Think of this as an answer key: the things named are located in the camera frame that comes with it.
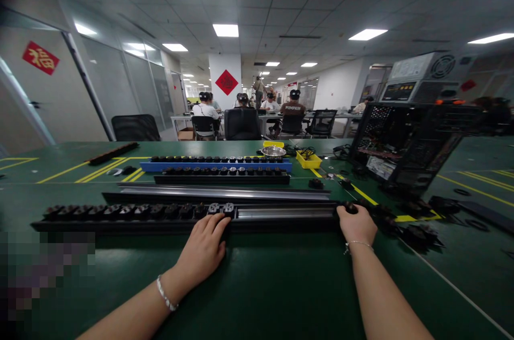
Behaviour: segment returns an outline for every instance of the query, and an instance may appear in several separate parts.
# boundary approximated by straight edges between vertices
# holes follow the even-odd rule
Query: red diamond sign
[[[239,83],[237,83],[237,80],[234,79],[234,77],[227,70],[223,71],[218,80],[216,80],[216,86],[221,88],[221,91],[223,91],[227,96],[238,84]]]

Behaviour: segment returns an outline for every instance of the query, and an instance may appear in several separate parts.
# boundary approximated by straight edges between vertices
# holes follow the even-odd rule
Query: office chair
[[[150,114],[118,115],[112,117],[111,123],[117,141],[144,142],[161,140],[155,118]]]
[[[218,131],[214,128],[214,119],[210,116],[193,116],[191,117],[193,123],[193,130],[195,134],[195,140],[202,140],[204,137],[214,137],[214,140],[218,139]],[[208,132],[210,135],[198,135],[200,132]]]
[[[311,135],[324,135],[327,138],[332,134],[337,110],[316,110],[312,123],[308,125],[306,132]]]
[[[257,110],[225,110],[226,140],[260,140],[261,138],[265,137],[261,135]]]
[[[284,115],[280,122],[280,134],[278,138],[282,138],[282,133],[292,134],[295,137],[303,132],[302,124],[305,114],[302,115]]]

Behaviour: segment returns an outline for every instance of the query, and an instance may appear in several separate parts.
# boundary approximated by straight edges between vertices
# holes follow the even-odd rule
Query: hand
[[[209,277],[225,256],[225,241],[220,243],[220,239],[231,218],[224,216],[217,213],[198,221],[177,263],[167,272],[184,294]]]
[[[377,227],[365,207],[359,205],[355,205],[355,207],[358,210],[357,214],[348,213],[344,206],[337,207],[339,225],[344,238],[347,242],[360,241],[372,245]]]

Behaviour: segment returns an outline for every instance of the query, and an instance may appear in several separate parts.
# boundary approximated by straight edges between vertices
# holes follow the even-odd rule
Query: yellow tray
[[[296,152],[296,159],[298,162],[300,162],[301,166],[304,169],[319,169],[321,166],[321,158],[319,158],[317,155],[311,155],[309,157],[309,160],[306,161],[304,157],[300,155],[300,152]]]
[[[264,143],[262,145],[263,145],[263,147],[276,146],[276,147],[284,148],[284,142],[264,141]]]

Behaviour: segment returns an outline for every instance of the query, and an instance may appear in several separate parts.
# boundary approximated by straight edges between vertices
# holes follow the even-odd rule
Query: bracelet
[[[169,310],[172,312],[176,311],[178,308],[178,304],[174,306],[172,303],[170,303],[170,300],[168,300],[168,298],[164,294],[164,289],[162,289],[162,285],[161,285],[161,275],[158,275],[158,277],[157,277],[157,289],[159,289],[159,293],[161,294],[162,298],[164,299],[164,302],[166,303],[166,306],[169,308]]]
[[[361,241],[350,241],[350,242],[347,242],[346,243],[346,250],[344,251],[344,254],[350,252],[350,244],[362,244],[362,245],[366,245],[368,248],[370,248],[373,252],[375,251],[375,249],[373,249],[371,247],[370,244],[366,244],[366,243],[363,243]]]

